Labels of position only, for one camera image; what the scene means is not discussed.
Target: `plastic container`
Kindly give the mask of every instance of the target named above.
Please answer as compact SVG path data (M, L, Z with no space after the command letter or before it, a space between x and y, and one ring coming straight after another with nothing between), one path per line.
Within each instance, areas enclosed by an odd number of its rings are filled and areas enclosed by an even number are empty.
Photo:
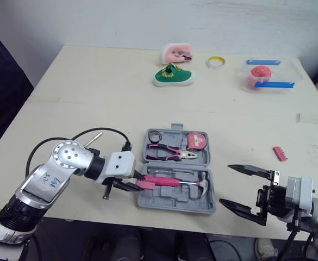
M197 159L182 159L181 161L148 160L146 155L153 154L159 157L167 157L172 153L164 150L148 148L148 134L157 131L161 134L160 144L180 147L186 150L189 133L200 133L206 137L207 145L204 149L195 151ZM216 201L212 172L206 168L210 162L208 136L205 132L192 132L183 130L183 125L173 123L171 129L149 129L146 133L143 157L147 163L143 166L142 174L152 177L176 178L184 182L198 182L202 173L208 182L207 192L202 196L202 188L196 185L180 185L168 187L155 185L154 190L145 189L139 192L137 203L144 208L157 208L176 210L183 212L194 212L212 214L216 211Z
M289 59L249 58L242 65L239 75L251 88L291 89L302 80L301 74Z

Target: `white wall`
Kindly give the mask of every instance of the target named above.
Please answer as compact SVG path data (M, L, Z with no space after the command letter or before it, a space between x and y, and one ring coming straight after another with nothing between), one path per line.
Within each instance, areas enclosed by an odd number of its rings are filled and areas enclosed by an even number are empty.
M318 70L318 0L0 0L0 39L35 85L62 45L299 57Z

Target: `gray tool case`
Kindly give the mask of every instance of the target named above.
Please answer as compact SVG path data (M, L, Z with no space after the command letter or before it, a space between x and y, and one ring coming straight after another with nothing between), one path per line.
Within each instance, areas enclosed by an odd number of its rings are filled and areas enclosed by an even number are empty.
M167 157L171 152L148 148L151 144L148 135L157 131L162 139L159 144L180 147L187 150L189 133L200 133L206 137L207 145L202 150L193 150L198 154L197 159L181 159L181 161L148 160L148 154L158 157ZM143 175L153 177L176 178L185 182L197 182L201 179L201 172L205 172L208 182L207 192L201 196L202 188L196 185L180 185L178 187L155 186L154 190L145 189L139 192L137 203L144 208L168 209L183 212L212 214L216 211L216 201L213 187L212 172L206 168L210 163L209 142L205 132L191 132L183 130L183 125L173 123L171 129L148 129L145 137L143 157L147 162L142 169Z

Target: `shoe on floor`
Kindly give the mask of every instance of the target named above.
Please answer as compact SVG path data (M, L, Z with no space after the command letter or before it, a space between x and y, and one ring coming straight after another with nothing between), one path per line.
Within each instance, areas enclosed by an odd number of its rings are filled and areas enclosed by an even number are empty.
M195 81L192 71L185 71L173 63L155 74L153 84L157 87L163 86L187 86Z
M257 238L254 244L254 250L259 261L266 261L270 257L277 256L277 249L274 248L269 238Z

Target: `white table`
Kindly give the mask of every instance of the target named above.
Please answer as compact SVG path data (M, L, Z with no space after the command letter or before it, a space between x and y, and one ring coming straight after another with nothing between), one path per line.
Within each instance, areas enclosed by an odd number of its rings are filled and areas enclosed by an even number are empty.
M205 61L223 56L223 69L208 69ZM92 127L125 132L138 159L146 129L170 128L207 132L217 200L227 198L255 207L257 190L268 181L235 172L228 164L252 164L288 176L314 179L318 197L318 124L296 121L296 115L318 115L318 93L300 62L293 59L303 80L292 90L251 91L237 76L242 55L195 53L182 68L194 70L196 82L186 87L157 88L151 81L161 68L158 51L65 46L0 141L0 208L24 179L29 152L51 136L72 137ZM93 135L80 138L86 142ZM105 133L94 144L104 156L119 151L123 139ZM39 149L32 167L47 160L54 142ZM273 146L282 146L289 160L279 162ZM136 226L182 229L248 237L287 238L285 224L269 215L267 226L242 219L218 203L213 215L143 209L136 193L104 187L72 177L70 186L47 216ZM299 233L298 239L305 239Z

